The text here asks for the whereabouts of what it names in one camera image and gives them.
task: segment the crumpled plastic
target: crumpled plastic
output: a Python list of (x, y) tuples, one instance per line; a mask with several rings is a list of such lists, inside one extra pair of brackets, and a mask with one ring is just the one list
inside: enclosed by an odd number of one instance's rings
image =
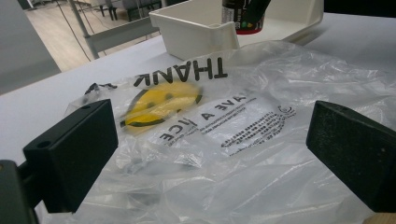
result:
[(392, 74), (268, 41), (110, 86), (66, 114), (111, 99), (119, 148), (75, 214), (43, 223), (357, 223), (373, 214), (305, 138), (316, 100), (395, 130)]

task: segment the wooden floor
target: wooden floor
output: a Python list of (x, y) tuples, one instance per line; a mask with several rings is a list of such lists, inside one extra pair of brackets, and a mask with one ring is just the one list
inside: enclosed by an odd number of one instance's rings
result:
[[(59, 6), (56, 2), (48, 2), (44, 6), (38, 5), (35, 7), (37, 8), (36, 10), (25, 10), (25, 13), (62, 72), (79, 67), (84, 63), (93, 60), (93, 56), (88, 49), (82, 31), (78, 26), (77, 19), (66, 1), (60, 0)], [(99, 7), (92, 8), (87, 4), (77, 4), (77, 8), (81, 11), (79, 14), (83, 19), (89, 34), (99, 33), (104, 30), (123, 25), (128, 21), (126, 11), (118, 11), (118, 20), (112, 21), (107, 10), (105, 10), (105, 16), (102, 16)], [(134, 18), (139, 19), (138, 11), (134, 13)], [(74, 37), (66, 20), (70, 23), (82, 48)], [(106, 54), (108, 55), (120, 49), (130, 47), (133, 44), (144, 41), (146, 38), (150, 38), (155, 35), (158, 34), (149, 35), (147, 37), (142, 37), (116, 46), (113, 49), (100, 52), (99, 56), (104, 57)]]

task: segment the white table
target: white table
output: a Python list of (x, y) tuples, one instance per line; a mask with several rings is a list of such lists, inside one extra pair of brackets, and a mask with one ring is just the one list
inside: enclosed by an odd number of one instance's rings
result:
[[(396, 19), (325, 14), (297, 41), (369, 69), (396, 75)], [(77, 69), (0, 96), (0, 159), (24, 161), (22, 148), (64, 117), (68, 104), (104, 84), (180, 63), (155, 37)]]

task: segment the white tray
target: white tray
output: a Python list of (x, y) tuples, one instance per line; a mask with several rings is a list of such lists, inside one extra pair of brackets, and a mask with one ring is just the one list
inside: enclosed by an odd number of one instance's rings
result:
[(272, 0), (262, 31), (237, 35), (233, 22), (221, 24), (221, 0), (190, 0), (149, 13), (168, 53), (182, 60), (264, 40), (291, 40), (323, 18), (323, 0)]

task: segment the smiley face eye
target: smiley face eye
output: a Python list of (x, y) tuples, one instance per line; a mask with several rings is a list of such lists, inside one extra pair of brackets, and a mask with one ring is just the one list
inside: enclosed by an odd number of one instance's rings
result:
[(165, 95), (165, 99), (166, 99), (166, 100), (170, 100), (170, 99), (172, 99), (172, 98), (173, 98), (172, 93), (166, 93), (166, 95)]
[(154, 107), (155, 104), (153, 102), (148, 103), (148, 109)]

